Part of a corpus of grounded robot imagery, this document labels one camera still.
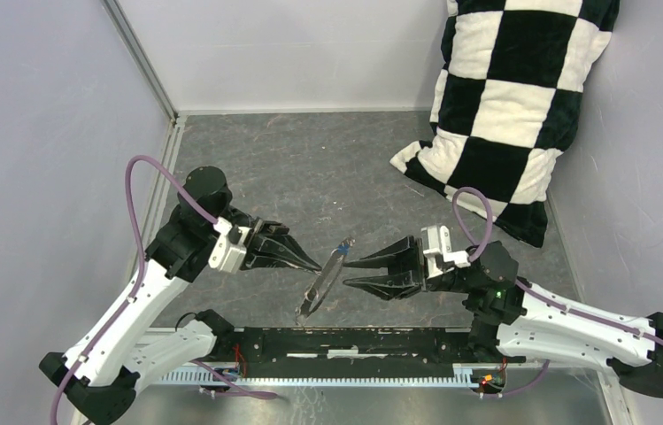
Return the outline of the blue plastic key tag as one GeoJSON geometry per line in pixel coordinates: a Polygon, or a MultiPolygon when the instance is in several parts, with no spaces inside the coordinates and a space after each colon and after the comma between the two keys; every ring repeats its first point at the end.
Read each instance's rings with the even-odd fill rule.
{"type": "Polygon", "coordinates": [[[346,257],[349,255],[350,245],[347,243],[340,243],[335,248],[335,253],[341,257],[346,257]]]}

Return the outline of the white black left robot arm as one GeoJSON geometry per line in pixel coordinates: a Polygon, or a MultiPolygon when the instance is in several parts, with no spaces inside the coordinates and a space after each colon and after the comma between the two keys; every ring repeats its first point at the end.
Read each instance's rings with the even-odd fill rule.
{"type": "Polygon", "coordinates": [[[220,169],[191,171],[132,282],[76,345],[42,359],[42,372],[91,423],[114,423],[147,386],[186,362],[206,355],[219,361],[232,353],[233,336],[198,318],[144,350],[135,347],[206,268],[230,274],[279,267],[320,272],[286,226],[242,212],[231,200],[220,169]]]}

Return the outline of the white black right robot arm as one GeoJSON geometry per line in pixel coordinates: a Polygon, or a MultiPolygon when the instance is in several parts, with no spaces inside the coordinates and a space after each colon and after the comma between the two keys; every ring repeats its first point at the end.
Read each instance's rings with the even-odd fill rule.
{"type": "Polygon", "coordinates": [[[349,268],[385,269],[345,285],[383,300],[424,292],[465,295],[473,314],[466,338],[480,362],[542,359],[614,374],[622,387],[663,398],[663,313],[645,317],[609,313],[561,297],[518,274],[501,242],[454,251],[448,231],[407,236],[349,268]]]}

